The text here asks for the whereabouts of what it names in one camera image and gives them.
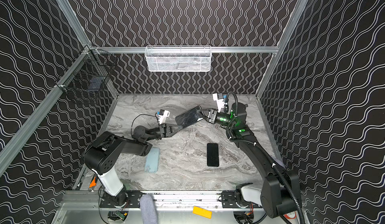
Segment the white smartphone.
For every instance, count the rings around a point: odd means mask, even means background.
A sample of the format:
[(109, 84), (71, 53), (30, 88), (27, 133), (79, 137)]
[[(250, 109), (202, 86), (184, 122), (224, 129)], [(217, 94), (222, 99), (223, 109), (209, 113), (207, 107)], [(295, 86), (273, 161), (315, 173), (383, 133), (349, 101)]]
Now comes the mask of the white smartphone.
[(203, 120), (201, 115), (201, 106), (195, 106), (175, 117), (175, 122), (177, 125), (181, 126), (183, 129), (198, 123)]

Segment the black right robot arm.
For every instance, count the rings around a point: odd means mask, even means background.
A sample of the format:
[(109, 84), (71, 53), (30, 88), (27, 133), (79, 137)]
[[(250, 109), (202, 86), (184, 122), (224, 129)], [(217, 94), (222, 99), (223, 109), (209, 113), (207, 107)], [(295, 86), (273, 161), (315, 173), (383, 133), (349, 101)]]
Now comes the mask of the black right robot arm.
[(263, 178), (260, 206), (270, 218), (283, 217), (297, 211), (299, 222), (305, 223), (302, 212), (298, 175), (286, 170), (262, 147), (247, 125), (247, 104), (233, 103), (230, 113), (217, 109), (200, 109), (198, 115), (211, 124), (225, 127), (227, 139), (241, 149)]

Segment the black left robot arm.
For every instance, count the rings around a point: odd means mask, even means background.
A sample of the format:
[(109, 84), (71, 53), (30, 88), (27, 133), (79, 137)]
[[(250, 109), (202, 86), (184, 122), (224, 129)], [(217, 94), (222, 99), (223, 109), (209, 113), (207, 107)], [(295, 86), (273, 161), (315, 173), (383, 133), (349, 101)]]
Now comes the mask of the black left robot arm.
[(102, 133), (84, 152), (85, 165), (98, 177), (104, 187), (103, 199), (108, 200), (114, 207), (125, 207), (128, 204), (127, 189), (119, 179), (115, 164), (124, 150), (129, 154), (147, 156), (152, 149), (150, 140), (161, 140), (173, 137), (183, 129), (180, 125), (161, 124), (148, 129), (137, 126), (131, 139), (117, 136), (109, 131)]

